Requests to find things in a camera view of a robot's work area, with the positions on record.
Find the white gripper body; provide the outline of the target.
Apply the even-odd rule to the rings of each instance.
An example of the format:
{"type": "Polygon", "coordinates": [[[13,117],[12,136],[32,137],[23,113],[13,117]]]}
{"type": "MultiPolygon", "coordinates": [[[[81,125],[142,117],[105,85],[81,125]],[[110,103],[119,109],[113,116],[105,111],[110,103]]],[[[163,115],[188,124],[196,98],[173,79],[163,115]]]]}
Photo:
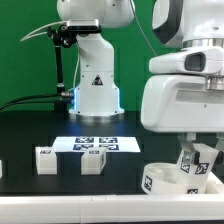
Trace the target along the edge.
{"type": "Polygon", "coordinates": [[[141,122],[155,132],[224,132],[224,49],[190,47],[149,61],[141,122]]]}

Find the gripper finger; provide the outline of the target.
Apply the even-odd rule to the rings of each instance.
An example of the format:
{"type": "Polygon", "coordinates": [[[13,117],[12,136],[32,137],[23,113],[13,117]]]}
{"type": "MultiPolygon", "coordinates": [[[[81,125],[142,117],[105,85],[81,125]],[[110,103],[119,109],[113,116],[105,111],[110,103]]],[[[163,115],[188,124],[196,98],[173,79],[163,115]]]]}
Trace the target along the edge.
{"type": "Polygon", "coordinates": [[[200,153],[195,149],[193,142],[196,134],[192,132],[180,133],[179,142],[183,151],[183,162],[187,165],[198,165],[200,153]]]}
{"type": "Polygon", "coordinates": [[[224,152],[224,133],[217,133],[217,144],[215,149],[224,152]]]}

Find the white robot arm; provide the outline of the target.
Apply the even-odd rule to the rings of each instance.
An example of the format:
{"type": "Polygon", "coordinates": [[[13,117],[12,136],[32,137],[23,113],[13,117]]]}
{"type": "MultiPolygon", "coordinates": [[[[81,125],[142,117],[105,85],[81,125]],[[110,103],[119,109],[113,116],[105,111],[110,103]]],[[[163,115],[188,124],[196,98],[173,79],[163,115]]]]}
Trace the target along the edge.
{"type": "MultiPolygon", "coordinates": [[[[64,42],[79,44],[81,80],[70,113],[87,120],[122,114],[114,50],[100,30],[129,25],[133,0],[58,0],[57,11],[64,42]]],[[[141,122],[150,131],[179,132],[191,164],[199,158],[189,133],[224,132],[224,0],[156,0],[152,30],[181,50],[149,61],[141,122]]]]}

